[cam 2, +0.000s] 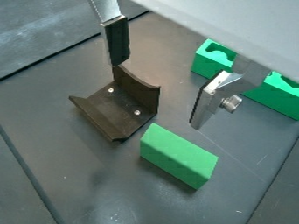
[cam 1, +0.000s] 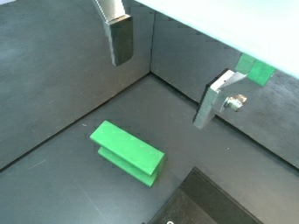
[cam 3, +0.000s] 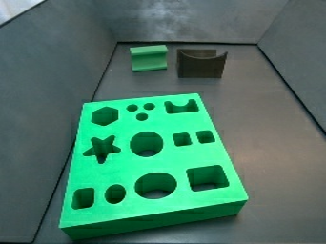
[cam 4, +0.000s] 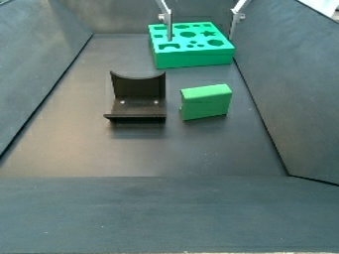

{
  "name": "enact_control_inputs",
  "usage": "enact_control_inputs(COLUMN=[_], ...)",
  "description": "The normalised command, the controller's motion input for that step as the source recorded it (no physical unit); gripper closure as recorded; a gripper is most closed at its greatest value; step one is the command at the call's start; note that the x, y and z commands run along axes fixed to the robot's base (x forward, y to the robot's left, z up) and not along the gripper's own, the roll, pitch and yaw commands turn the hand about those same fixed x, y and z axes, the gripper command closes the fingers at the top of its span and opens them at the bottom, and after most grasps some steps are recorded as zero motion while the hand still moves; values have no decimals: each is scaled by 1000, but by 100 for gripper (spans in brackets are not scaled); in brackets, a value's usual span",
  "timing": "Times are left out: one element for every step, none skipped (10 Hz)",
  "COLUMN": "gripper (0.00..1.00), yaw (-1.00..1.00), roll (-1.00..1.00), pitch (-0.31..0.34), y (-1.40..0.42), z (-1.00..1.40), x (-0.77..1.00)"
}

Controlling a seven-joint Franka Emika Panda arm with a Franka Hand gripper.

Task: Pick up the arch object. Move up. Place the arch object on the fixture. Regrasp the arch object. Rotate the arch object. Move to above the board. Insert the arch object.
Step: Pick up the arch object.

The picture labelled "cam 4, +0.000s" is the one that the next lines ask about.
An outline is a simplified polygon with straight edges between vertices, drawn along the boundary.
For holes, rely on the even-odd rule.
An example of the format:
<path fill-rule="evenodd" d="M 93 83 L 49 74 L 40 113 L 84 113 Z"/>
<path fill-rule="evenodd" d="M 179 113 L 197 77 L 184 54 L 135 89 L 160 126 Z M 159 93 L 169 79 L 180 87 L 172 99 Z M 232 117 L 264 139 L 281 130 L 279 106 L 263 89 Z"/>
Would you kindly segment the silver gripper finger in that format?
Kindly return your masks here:
<path fill-rule="evenodd" d="M 157 19 L 163 22 L 167 27 L 167 39 L 172 41 L 172 11 L 165 3 L 165 0 L 155 0 L 160 9 Z"/>
<path fill-rule="evenodd" d="M 251 0 L 239 0 L 235 7 L 231 9 L 232 12 L 232 22 L 231 22 L 231 29 L 229 29 L 229 39 L 233 38 L 236 25 L 237 23 L 245 18 L 244 10 L 249 5 Z"/>

